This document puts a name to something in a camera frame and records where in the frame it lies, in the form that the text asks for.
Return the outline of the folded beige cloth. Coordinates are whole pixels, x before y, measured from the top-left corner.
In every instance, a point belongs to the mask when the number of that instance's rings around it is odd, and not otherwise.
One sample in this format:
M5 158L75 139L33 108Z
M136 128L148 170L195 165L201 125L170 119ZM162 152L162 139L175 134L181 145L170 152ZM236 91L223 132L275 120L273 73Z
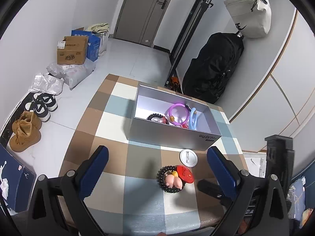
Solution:
M109 31L109 23L96 23L86 27L85 31L90 31L95 34L104 34Z

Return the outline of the pink pig doll keychain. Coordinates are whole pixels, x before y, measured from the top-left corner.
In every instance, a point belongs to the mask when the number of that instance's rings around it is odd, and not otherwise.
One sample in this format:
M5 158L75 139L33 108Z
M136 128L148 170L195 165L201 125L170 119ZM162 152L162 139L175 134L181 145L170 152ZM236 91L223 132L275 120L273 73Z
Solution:
M171 173L167 174L164 181L168 188L176 188L179 190L183 188L183 182L176 171L172 171Z

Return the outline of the white round badge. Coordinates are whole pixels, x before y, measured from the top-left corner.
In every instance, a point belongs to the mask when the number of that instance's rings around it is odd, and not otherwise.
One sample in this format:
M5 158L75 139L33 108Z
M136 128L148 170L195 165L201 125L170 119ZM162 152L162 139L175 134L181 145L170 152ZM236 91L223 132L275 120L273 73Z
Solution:
M196 153L190 149L183 149L179 153L179 159L184 166L189 168L195 167L198 162Z

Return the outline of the black tripod stand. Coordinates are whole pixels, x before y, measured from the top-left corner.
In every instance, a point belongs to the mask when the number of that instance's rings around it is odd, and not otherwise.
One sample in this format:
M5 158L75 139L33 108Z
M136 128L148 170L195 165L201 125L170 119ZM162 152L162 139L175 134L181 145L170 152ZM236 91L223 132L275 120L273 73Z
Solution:
M208 8L213 7L213 5L212 0L195 0L170 54L171 69L166 79L166 84L174 75L177 65L179 64L204 13Z

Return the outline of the beige canvas bag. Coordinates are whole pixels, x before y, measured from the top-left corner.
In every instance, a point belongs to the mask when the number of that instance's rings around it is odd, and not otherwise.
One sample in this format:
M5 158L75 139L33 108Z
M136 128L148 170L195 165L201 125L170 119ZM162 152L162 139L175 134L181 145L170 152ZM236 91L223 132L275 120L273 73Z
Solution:
M225 0L236 28L247 38L265 37L271 28L269 0Z

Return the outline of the grey parcel bag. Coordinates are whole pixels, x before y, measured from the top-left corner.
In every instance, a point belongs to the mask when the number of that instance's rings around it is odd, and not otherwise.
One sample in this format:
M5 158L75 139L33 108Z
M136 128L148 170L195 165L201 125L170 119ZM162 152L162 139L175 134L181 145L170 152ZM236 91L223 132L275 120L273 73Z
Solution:
M73 89L95 70L96 64L89 59L86 59L81 65L58 65L54 62L49 64L46 69L49 74L63 79L69 88Z

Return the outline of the grey cardboard storage box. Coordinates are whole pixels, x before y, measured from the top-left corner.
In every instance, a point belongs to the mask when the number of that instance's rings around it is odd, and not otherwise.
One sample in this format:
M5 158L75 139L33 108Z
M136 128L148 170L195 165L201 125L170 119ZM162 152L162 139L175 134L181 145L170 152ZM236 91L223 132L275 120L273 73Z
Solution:
M208 105L165 89L138 85L128 140L205 151L220 138Z

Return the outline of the silver crumpled parcel bag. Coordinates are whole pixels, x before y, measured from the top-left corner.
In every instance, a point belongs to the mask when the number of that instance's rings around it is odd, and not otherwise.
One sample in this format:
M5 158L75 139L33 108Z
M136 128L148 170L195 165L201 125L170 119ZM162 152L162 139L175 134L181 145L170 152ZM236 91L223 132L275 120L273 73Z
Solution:
M29 91L31 93L48 93L59 95L62 92L64 80L51 76L50 74L37 74Z

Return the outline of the black backpack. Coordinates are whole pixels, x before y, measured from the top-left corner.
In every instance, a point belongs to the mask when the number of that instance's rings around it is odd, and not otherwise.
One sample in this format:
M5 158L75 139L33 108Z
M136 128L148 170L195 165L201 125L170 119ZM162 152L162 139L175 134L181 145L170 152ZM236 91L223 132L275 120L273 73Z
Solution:
M191 60L182 81L185 95L214 104L224 93L244 51L239 32L212 34Z

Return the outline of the grey brown door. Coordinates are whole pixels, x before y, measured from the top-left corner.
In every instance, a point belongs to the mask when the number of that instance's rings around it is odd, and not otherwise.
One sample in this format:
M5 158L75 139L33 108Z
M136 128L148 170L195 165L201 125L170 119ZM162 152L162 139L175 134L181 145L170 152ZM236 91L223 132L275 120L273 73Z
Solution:
M124 0L114 38L152 47L171 0Z

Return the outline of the tan suede boot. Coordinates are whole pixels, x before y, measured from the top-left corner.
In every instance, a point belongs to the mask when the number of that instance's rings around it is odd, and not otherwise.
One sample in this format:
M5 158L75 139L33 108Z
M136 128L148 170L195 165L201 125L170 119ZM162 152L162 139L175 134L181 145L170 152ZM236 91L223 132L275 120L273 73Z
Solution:
M32 124L21 124L10 139L10 148L14 152L23 152L41 140L40 131Z
M20 118L12 124L13 133L17 132L18 125L21 123L31 123L38 130L40 130L42 127L42 121L38 118L38 116L36 116L34 112L30 111L24 111Z

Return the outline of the blue cardboard box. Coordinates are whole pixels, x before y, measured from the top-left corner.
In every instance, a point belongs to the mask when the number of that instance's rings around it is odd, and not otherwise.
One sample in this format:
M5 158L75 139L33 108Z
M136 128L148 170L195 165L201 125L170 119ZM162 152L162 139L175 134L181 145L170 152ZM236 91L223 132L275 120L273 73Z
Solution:
M100 41L101 39L93 34L91 31L83 30L72 30L71 36L87 36L88 37L88 47L86 57L95 62L98 59Z

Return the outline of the black white sneaker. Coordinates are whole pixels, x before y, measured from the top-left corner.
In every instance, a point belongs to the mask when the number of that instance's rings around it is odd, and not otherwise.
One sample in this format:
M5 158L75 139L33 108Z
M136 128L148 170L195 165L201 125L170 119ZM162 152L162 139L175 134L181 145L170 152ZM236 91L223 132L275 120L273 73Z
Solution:
M47 122L51 117L50 111L43 101L28 102L25 104L25 109L34 112L42 122Z
M33 100L42 101L49 111L55 111L58 108L55 96L49 93L35 93Z

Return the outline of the white plastic bag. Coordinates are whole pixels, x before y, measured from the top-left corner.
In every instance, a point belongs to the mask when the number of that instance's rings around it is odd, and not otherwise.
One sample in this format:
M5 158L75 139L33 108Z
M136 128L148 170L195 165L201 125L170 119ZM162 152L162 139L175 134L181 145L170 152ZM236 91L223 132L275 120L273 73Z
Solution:
M107 50L109 34L106 31L106 32L97 34L97 36L100 38L100 46L99 46L98 56L103 56Z

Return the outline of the brown cardboard box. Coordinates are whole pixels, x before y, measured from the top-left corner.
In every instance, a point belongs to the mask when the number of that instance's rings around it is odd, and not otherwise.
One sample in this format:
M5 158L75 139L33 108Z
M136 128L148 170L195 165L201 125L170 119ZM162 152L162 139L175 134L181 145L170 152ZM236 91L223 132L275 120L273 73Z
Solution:
M86 60L88 36L65 36L57 43L58 65L82 65Z

